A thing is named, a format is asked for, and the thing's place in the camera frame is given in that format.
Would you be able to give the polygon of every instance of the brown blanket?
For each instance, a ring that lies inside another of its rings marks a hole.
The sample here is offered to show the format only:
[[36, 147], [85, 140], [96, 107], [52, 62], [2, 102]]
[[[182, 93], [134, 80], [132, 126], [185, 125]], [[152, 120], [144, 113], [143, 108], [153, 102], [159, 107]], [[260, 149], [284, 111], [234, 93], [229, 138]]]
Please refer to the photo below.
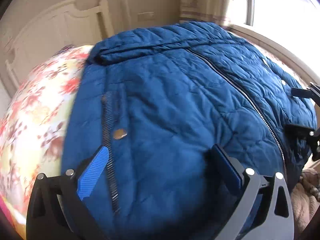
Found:
[[294, 216], [294, 239], [306, 228], [320, 203], [320, 173], [310, 168], [302, 171], [291, 193]]

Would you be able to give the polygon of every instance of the curtain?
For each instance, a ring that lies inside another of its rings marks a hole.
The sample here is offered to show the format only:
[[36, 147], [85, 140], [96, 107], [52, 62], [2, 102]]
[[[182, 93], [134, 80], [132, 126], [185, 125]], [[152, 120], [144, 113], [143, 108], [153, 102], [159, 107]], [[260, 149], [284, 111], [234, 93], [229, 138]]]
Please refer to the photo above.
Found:
[[228, 26], [245, 21], [247, 0], [181, 0], [180, 21], [214, 22]]

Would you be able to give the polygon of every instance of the window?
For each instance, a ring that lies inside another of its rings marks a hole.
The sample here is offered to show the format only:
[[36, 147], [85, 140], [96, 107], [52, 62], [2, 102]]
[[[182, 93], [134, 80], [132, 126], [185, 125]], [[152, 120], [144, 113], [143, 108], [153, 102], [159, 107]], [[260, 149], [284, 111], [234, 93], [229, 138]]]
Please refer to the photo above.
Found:
[[310, 0], [248, 0], [247, 24], [320, 75], [320, 9]]

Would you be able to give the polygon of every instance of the wall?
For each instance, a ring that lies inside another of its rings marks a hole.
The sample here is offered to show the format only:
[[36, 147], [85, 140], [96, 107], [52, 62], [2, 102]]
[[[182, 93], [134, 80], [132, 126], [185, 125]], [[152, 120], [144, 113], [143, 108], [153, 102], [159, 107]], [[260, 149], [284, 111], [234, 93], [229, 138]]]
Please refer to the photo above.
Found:
[[10, 97], [0, 79], [0, 121], [10, 103]]
[[[8, 57], [4, 46], [10, 38], [14, 38], [20, 29], [42, 10], [64, 0], [13, 0], [0, 20], [0, 76], [8, 92], [12, 96], [15, 88], [5, 69], [4, 60]], [[180, 0], [128, 0], [131, 26], [124, 16], [124, 0], [108, 0], [109, 10], [115, 32], [128, 28], [148, 27], [176, 23], [179, 20]], [[78, 9], [84, 10], [98, 5], [98, 0], [77, 0]], [[152, 20], [138, 20], [138, 13], [154, 12]]]

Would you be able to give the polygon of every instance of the bed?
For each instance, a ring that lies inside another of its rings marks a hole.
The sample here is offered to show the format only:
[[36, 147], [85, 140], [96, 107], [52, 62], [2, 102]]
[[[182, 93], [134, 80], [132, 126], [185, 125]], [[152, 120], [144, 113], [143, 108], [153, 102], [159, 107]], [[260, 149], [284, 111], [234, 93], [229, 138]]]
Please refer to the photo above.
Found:
[[[6, 68], [18, 91], [0, 124], [0, 207], [23, 238], [37, 174], [60, 174], [84, 62], [92, 45], [114, 35], [107, 0], [85, 11], [76, 9], [75, 2], [41, 12], [7, 45]], [[302, 85], [320, 83], [308, 66], [273, 41], [245, 26], [230, 25], [229, 31], [251, 41]]]

